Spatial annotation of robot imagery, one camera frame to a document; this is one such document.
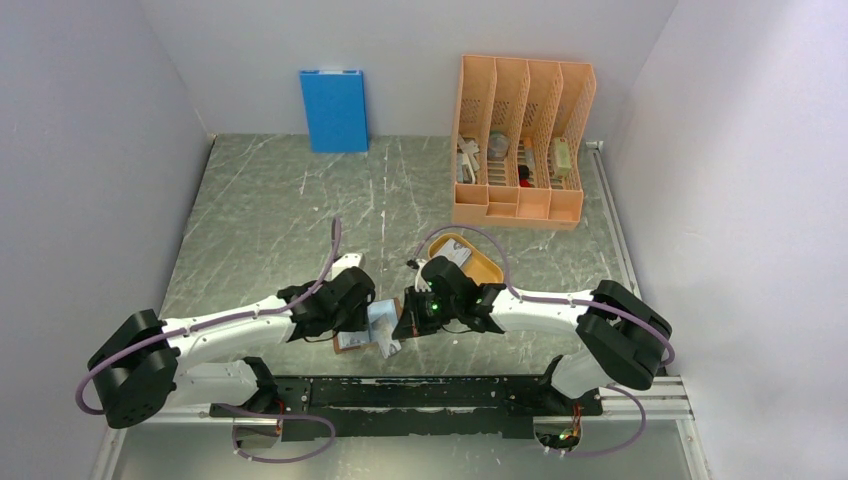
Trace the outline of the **white VIP card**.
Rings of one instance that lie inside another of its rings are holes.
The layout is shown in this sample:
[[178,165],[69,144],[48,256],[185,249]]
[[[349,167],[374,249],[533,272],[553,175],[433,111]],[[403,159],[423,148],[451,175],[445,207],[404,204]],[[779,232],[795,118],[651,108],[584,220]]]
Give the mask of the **white VIP card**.
[[445,257],[462,268],[471,258],[472,250],[465,244],[453,238],[448,238],[436,251],[436,257]]
[[336,340],[340,350],[348,350],[368,345],[371,336],[368,331],[340,332]]

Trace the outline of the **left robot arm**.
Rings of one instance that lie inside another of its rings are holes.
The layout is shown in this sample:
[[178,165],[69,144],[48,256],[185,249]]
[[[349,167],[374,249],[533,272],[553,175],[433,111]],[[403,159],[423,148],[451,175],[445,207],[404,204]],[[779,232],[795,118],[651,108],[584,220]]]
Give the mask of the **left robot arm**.
[[232,363],[220,357],[325,332],[363,331],[374,298],[370,276],[348,267],[329,281],[288,287],[218,314],[162,320],[151,309],[136,312],[89,359],[75,399],[113,429],[191,404],[231,404],[264,415],[277,400],[267,366],[253,357]]

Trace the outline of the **brown leather card holder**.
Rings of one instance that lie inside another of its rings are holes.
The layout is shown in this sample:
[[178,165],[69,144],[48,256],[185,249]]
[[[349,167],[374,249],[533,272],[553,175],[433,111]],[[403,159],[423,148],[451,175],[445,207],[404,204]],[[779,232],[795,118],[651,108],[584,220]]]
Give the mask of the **brown leather card holder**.
[[398,326],[401,313],[402,307],[397,298],[372,303],[367,309],[366,329],[339,333],[333,340],[335,353],[376,347],[384,359],[396,355],[402,349],[402,341],[394,339],[392,334]]

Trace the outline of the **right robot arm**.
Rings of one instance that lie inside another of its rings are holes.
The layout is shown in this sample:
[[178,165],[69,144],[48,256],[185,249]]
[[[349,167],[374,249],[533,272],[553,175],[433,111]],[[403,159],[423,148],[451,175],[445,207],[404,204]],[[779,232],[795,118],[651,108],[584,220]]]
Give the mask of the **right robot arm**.
[[569,337],[578,352],[553,360],[539,391],[542,406],[562,414],[583,394],[610,384],[646,391],[672,357],[669,323],[618,282],[569,293],[532,292],[477,283],[435,257],[404,294],[395,340],[427,336],[458,321],[474,333],[534,331]]

